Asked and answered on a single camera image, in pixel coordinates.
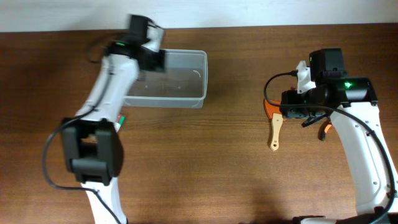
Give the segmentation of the orange scraper wooden handle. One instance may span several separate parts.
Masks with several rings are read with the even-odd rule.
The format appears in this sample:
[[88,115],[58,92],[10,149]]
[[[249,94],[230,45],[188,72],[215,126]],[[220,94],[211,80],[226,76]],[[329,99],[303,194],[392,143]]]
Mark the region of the orange scraper wooden handle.
[[264,110],[271,122],[271,140],[269,147],[272,151],[276,151],[279,148],[279,135],[285,118],[282,116],[279,107],[270,104],[267,100],[264,100]]

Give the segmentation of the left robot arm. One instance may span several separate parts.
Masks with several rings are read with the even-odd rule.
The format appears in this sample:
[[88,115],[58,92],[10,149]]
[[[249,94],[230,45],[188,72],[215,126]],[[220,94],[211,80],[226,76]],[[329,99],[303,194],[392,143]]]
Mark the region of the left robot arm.
[[88,99],[74,118],[62,122],[66,168],[87,193],[95,223],[128,222],[118,189],[124,149],[115,125],[140,72],[164,72],[163,36],[163,28],[152,19],[131,15],[127,31],[105,48]]

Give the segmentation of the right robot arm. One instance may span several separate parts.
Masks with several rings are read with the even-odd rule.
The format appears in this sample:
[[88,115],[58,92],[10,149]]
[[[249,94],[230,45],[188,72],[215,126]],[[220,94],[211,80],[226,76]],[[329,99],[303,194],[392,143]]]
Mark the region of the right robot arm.
[[343,145],[354,183],[356,215],[294,218],[295,223],[397,223],[397,171],[379,118],[370,79],[350,77],[339,48],[320,49],[289,73],[297,89],[282,93],[284,118],[305,118],[309,126],[326,118]]

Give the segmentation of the clear pack of coloured bits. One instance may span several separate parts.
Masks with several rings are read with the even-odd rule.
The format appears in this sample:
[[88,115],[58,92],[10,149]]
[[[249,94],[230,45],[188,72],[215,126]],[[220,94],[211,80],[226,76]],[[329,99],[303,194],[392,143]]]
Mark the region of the clear pack of coloured bits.
[[116,118],[116,121],[113,123],[114,124],[114,128],[115,128],[117,133],[121,129],[121,126],[123,125],[124,120],[125,120],[125,116],[119,114],[118,117]]

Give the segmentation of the clear plastic container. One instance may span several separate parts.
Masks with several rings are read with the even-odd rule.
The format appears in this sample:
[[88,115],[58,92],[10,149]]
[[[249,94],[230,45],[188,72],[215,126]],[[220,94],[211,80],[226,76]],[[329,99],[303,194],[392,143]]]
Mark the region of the clear plastic container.
[[141,71],[124,106],[201,108],[208,84],[208,58],[202,50],[167,49],[165,71]]

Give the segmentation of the orange black needle-nose pliers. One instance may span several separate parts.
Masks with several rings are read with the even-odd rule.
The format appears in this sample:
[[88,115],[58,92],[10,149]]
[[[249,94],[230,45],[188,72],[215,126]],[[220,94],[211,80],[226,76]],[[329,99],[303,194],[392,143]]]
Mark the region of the orange black needle-nose pliers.
[[326,134],[328,132],[328,130],[332,127],[332,124],[330,121],[326,121],[324,122],[319,129],[318,132],[318,139],[321,141],[324,141],[326,139]]

